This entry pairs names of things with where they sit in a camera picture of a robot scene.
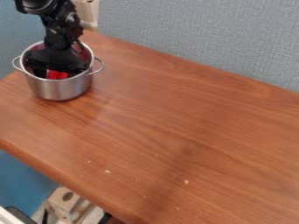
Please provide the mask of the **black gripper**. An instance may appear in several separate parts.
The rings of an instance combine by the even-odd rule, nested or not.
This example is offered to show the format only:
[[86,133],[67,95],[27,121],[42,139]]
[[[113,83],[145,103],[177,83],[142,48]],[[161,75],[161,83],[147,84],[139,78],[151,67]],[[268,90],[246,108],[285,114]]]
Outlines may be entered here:
[[47,71],[57,70],[70,74],[70,78],[85,73],[90,69],[89,50],[81,52],[73,48],[63,51],[53,50],[49,47],[30,49],[23,53],[25,71],[34,77],[49,79]]

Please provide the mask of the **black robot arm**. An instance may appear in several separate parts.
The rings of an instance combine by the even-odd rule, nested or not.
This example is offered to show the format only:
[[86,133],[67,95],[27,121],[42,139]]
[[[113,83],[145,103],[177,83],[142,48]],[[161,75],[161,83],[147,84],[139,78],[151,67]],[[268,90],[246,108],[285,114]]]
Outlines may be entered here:
[[81,43],[83,25],[71,0],[14,0],[23,14],[41,17],[46,30],[45,48],[26,53],[27,66],[34,75],[47,79],[49,72],[62,72],[73,77],[89,69],[82,58],[86,47]]

